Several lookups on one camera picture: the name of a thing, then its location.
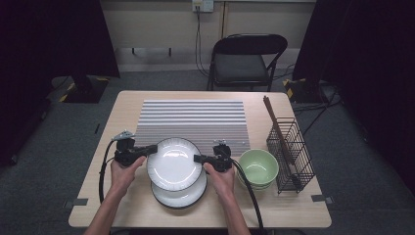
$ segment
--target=chair backrest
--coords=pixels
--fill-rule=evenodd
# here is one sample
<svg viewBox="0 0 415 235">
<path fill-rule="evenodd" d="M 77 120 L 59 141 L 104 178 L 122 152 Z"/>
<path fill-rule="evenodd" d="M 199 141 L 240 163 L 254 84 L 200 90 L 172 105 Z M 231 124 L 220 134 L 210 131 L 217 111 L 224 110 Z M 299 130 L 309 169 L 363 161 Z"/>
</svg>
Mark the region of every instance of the chair backrest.
<svg viewBox="0 0 415 235">
<path fill-rule="evenodd" d="M 222 38 L 213 47 L 212 55 L 281 55 L 288 42 L 277 34 L 234 34 Z"/>
</svg>

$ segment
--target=metal wire rack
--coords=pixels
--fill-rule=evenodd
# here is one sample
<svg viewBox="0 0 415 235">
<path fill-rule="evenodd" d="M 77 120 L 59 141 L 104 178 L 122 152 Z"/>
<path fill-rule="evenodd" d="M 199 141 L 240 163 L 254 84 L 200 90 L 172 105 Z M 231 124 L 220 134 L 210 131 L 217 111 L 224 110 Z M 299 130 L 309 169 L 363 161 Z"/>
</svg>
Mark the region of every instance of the metal wire rack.
<svg viewBox="0 0 415 235">
<path fill-rule="evenodd" d="M 277 118 L 277 122 L 289 147 L 290 157 L 294 160 L 294 167 L 290 167 L 283 155 L 281 141 L 272 127 L 266 144 L 269 153 L 277 159 L 280 166 L 276 178 L 278 194 L 282 191 L 297 191 L 299 193 L 315 175 L 311 157 L 307 152 L 296 120 L 291 117 L 280 117 Z"/>
</svg>

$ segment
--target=electrical outlet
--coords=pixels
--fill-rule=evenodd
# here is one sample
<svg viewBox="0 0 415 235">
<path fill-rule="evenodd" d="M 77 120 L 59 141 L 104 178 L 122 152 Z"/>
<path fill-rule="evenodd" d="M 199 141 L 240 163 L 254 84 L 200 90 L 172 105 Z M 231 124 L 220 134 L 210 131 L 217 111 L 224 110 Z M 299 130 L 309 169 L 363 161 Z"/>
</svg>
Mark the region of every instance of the electrical outlet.
<svg viewBox="0 0 415 235">
<path fill-rule="evenodd" d="M 197 12 L 198 7 L 199 7 L 199 12 L 201 12 L 203 6 L 204 6 L 203 0 L 192 0 L 192 11 L 193 12 Z"/>
<path fill-rule="evenodd" d="M 213 0 L 192 0 L 192 11 L 197 12 L 213 12 Z"/>
</svg>

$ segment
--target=white plate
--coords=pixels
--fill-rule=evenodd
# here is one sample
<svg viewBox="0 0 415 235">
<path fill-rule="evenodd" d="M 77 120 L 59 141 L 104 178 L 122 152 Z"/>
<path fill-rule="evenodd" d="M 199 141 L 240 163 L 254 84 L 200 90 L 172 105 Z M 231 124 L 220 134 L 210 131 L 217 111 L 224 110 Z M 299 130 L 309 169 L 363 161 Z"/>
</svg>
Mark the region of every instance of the white plate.
<svg viewBox="0 0 415 235">
<path fill-rule="evenodd" d="M 202 165 L 193 161 L 198 148 L 189 140 L 169 138 L 158 144 L 158 152 L 147 159 L 147 172 L 158 187 L 180 191 L 190 187 L 199 178 Z"/>
<path fill-rule="evenodd" d="M 152 191 L 155 198 L 162 205 L 172 209 L 184 209 L 194 205 L 205 193 L 208 178 L 204 170 L 198 180 L 187 189 L 181 191 L 167 191 L 159 188 L 152 182 Z"/>
</svg>

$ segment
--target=power cord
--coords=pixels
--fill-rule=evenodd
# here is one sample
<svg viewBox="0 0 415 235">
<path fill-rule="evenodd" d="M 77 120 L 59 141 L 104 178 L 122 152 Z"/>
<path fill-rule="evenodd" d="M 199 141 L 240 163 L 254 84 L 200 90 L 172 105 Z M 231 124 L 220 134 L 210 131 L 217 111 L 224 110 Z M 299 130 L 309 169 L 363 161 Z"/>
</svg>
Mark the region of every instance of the power cord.
<svg viewBox="0 0 415 235">
<path fill-rule="evenodd" d="M 205 70 L 202 63 L 202 38 L 201 38 L 201 9 L 199 6 L 196 7 L 196 16 L 198 17 L 198 29 L 196 31 L 196 67 L 203 76 L 208 76 L 208 71 Z"/>
<path fill-rule="evenodd" d="M 215 151 L 215 154 L 216 155 L 217 154 L 220 154 L 221 156 L 227 156 L 227 158 L 229 158 L 231 160 L 232 164 L 239 171 L 240 175 L 242 176 L 242 179 L 244 179 L 245 185 L 247 186 L 247 189 L 248 189 L 248 192 L 250 193 L 251 199 L 253 200 L 256 217 L 258 219 L 258 224 L 259 224 L 259 233 L 261 235 L 266 235 L 266 231 L 263 228 L 262 216 L 261 216 L 260 211 L 259 211 L 259 205 L 258 205 L 258 202 L 256 200 L 256 197 L 255 197 L 255 194 L 254 194 L 254 190 L 251 187 L 250 181 L 247 179 L 247 176 L 245 175 L 244 170 L 242 169 L 241 165 L 238 162 L 236 162 L 235 160 L 233 160 L 233 159 L 230 158 L 230 154 L 231 154 L 230 153 L 230 148 L 229 147 L 220 148 L 221 146 L 223 147 L 225 145 L 219 144 L 219 147 L 218 148 L 213 148 L 213 150 Z"/>
<path fill-rule="evenodd" d="M 324 103 L 324 107 L 321 107 L 321 108 L 319 108 L 319 109 L 323 109 L 318 115 L 317 115 L 317 117 L 311 122 L 311 124 L 308 126 L 308 128 L 302 133 L 302 136 L 305 136 L 305 134 L 307 133 L 307 131 L 311 128 L 311 126 L 315 123 L 315 122 L 317 122 L 317 120 L 323 115 L 323 113 L 324 112 L 326 112 L 327 110 L 329 110 L 329 107 L 332 107 L 332 106 L 334 106 L 334 105 L 337 105 L 337 104 L 339 104 L 340 103 L 340 101 L 339 102 L 337 102 L 337 103 L 335 103 L 334 105 L 332 105 L 332 102 L 333 102 L 333 100 L 334 100 L 334 98 L 335 98 L 335 95 L 337 94 L 337 91 L 336 92 L 334 92 L 333 93 L 333 95 L 332 95 L 332 97 L 331 97 L 331 99 L 329 100 L 329 103 L 328 103 L 328 105 L 326 105 L 325 103 Z"/>
<path fill-rule="evenodd" d="M 108 144 L 107 150 L 105 151 L 103 163 L 101 165 L 101 171 L 100 171 L 100 180 L 98 185 L 98 194 L 100 195 L 100 203 L 102 204 L 104 201 L 104 176 L 105 176 L 105 170 L 107 168 L 107 164 L 110 160 L 107 161 L 107 155 L 108 151 L 110 150 L 111 146 L 113 145 L 114 140 L 111 140 L 111 142 Z"/>
<path fill-rule="evenodd" d="M 263 223 L 262 223 L 262 216 L 260 214 L 259 211 L 259 206 L 258 206 L 258 202 L 256 200 L 255 194 L 254 194 L 254 190 L 251 187 L 251 183 L 250 181 L 247 179 L 247 177 L 245 176 L 244 170 L 242 169 L 241 165 L 236 162 L 235 160 L 232 160 L 232 164 L 235 166 L 235 168 L 238 169 L 240 175 L 242 176 L 242 178 L 244 179 L 245 185 L 248 188 L 248 192 L 250 192 L 250 196 L 251 199 L 253 200 L 253 204 L 254 204 L 254 208 L 255 208 L 255 212 L 256 212 L 256 217 L 258 218 L 258 223 L 259 223 L 259 233 L 262 235 L 266 235 L 266 231 L 263 228 Z"/>
<path fill-rule="evenodd" d="M 332 97 L 329 99 L 329 101 L 333 101 L 335 96 L 338 95 L 338 90 L 336 89 L 336 91 L 332 94 Z M 329 105 L 326 105 L 325 103 L 321 103 L 321 104 L 315 104 L 315 105 L 308 105 L 308 106 L 303 106 L 303 107 L 298 107 L 298 108 L 293 108 L 294 113 L 296 113 L 296 116 L 299 116 L 303 111 L 313 111 L 313 110 L 320 110 L 320 109 L 325 109 L 325 108 L 330 108 L 333 106 L 336 106 L 338 104 L 340 104 L 342 100 L 339 100 L 338 102 L 331 104 L 329 103 Z"/>
<path fill-rule="evenodd" d="M 281 74 L 281 75 L 274 75 L 274 77 L 272 77 L 272 80 L 278 80 L 278 79 L 280 79 L 280 78 L 282 78 L 282 77 L 284 77 L 284 76 L 287 76 L 287 75 L 291 75 L 291 74 L 293 74 L 292 72 L 288 72 L 288 69 L 289 69 L 290 67 L 295 66 L 295 65 L 296 65 L 296 64 L 291 64 L 291 65 L 287 66 L 287 67 L 286 67 L 286 70 L 284 71 L 284 73 L 283 73 L 283 74 Z"/>
<path fill-rule="evenodd" d="M 119 230 L 113 231 L 112 233 L 110 233 L 111 235 L 116 235 L 116 234 L 125 234 L 124 232 L 128 232 L 128 234 L 130 234 L 131 229 L 129 228 L 121 228 Z"/>
</svg>

